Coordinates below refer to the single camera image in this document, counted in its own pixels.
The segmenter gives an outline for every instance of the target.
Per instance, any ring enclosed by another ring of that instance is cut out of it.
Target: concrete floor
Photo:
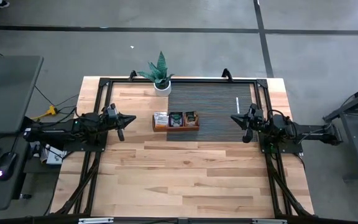
[[[14,0],[2,25],[258,28],[252,0]],[[358,0],[260,0],[266,29],[358,30]],[[296,122],[321,119],[358,90],[358,35],[266,35],[274,77],[284,78]],[[147,69],[162,50],[177,75],[266,77],[259,34],[51,32],[0,30],[0,53],[45,58],[37,86],[53,101],[78,93],[84,75],[129,75]],[[74,105],[76,99],[67,105]],[[48,103],[34,92],[28,115]],[[347,141],[338,147],[304,141],[306,176],[315,213],[358,221],[358,170]],[[14,202],[0,218],[42,215],[56,175],[32,175],[31,202]]]

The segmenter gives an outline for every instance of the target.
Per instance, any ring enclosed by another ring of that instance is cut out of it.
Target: wooden tabletop
[[[79,113],[93,111],[99,78],[84,77]],[[291,116],[283,79],[267,81],[273,109]],[[108,135],[92,216],[273,217],[265,157],[257,142],[167,141],[166,133],[153,132],[151,117],[156,111],[168,110],[168,97],[155,96],[149,83],[115,83],[111,101],[119,112],[137,119],[125,129],[124,142],[115,131]],[[302,163],[291,154],[282,157],[289,189],[313,213]],[[51,212],[61,208],[78,186],[83,158],[83,152],[75,152],[63,161]],[[278,195],[284,211],[280,191]]]

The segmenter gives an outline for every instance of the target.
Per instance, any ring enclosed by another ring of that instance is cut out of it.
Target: white tape mark
[[[239,98],[236,97],[236,101],[237,101],[237,114],[240,113],[240,106],[239,106]]]

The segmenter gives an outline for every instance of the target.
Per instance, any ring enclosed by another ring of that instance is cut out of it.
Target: ribbed rubber mat
[[[252,103],[250,86],[233,83],[172,83],[168,111],[197,111],[199,131],[168,132],[168,141],[242,141],[244,131],[230,118],[248,112]]]

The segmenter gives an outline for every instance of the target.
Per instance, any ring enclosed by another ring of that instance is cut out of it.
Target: computer mouse
[[[12,177],[17,154],[6,152],[0,157],[0,180],[9,180]]]

